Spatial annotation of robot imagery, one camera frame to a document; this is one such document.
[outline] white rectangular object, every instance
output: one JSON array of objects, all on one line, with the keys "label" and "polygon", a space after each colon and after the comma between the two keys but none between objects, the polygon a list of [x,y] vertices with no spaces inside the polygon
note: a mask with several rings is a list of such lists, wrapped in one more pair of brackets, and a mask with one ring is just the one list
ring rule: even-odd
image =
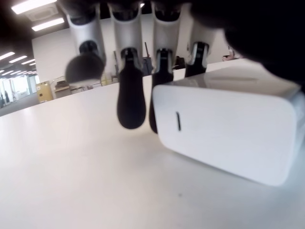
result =
[{"label": "white rectangular object", "polygon": [[169,149],[271,186],[286,180],[305,135],[299,87],[262,67],[231,67],[155,87]]}]

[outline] white table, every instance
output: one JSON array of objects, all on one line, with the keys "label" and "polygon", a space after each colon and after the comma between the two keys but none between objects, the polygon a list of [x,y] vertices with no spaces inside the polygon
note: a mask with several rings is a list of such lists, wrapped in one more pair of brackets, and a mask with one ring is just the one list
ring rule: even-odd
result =
[{"label": "white table", "polygon": [[[234,64],[209,65],[210,70]],[[183,70],[176,71],[183,77]],[[151,78],[144,88],[149,101]],[[302,229],[305,155],[266,187],[164,148],[116,118],[118,84],[0,118],[1,229]]]}]

